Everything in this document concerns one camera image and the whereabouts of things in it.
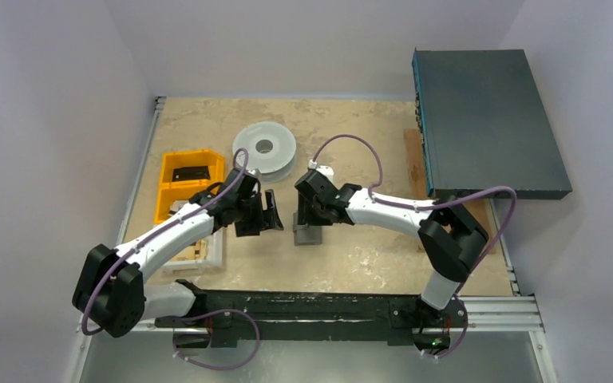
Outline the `grey card holder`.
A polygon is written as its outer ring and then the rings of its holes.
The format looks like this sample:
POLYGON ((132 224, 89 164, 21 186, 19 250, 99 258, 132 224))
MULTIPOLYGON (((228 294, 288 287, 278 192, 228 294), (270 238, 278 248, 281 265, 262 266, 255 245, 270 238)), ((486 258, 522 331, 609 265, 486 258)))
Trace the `grey card holder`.
POLYGON ((297 211, 293 214, 292 233, 293 244, 296 247, 318 246, 322 244, 322 228, 300 223, 297 211))

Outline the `white filament spool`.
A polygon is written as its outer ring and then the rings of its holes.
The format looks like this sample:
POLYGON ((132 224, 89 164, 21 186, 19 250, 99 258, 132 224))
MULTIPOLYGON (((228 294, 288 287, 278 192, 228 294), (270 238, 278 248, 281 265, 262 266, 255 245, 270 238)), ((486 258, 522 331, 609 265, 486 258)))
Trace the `white filament spool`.
POLYGON ((260 121, 243 128, 233 140, 232 151, 240 148, 247 150, 247 168, 259 172, 262 184, 286 179, 297 160, 294 134, 277 122, 260 121))

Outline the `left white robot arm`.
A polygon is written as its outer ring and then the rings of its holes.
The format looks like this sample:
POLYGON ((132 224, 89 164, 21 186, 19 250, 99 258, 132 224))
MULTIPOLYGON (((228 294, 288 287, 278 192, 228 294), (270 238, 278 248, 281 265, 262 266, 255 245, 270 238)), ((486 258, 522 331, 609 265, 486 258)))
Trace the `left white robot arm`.
POLYGON ((239 237, 283 229, 274 191, 262 189, 250 172, 230 171, 225 181, 197 192, 171 217, 132 241, 92 248, 72 298, 82 313, 82 333, 105 331, 119 338, 142 320, 190 314, 199 295, 190 282, 155 288, 145 283, 186 247, 228 226, 239 237))

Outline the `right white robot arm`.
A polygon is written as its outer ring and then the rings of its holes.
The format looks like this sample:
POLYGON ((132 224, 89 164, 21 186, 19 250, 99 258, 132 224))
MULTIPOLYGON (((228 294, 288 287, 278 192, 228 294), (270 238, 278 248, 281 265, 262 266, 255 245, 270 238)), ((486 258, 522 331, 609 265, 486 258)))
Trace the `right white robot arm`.
POLYGON ((310 227, 368 225, 418 238, 433 268, 419 298, 433 310, 444 310, 466 282, 489 241, 488 232, 453 197, 440 202, 390 197, 373 199, 367 188, 343 184, 309 170, 295 183, 299 210, 310 227))

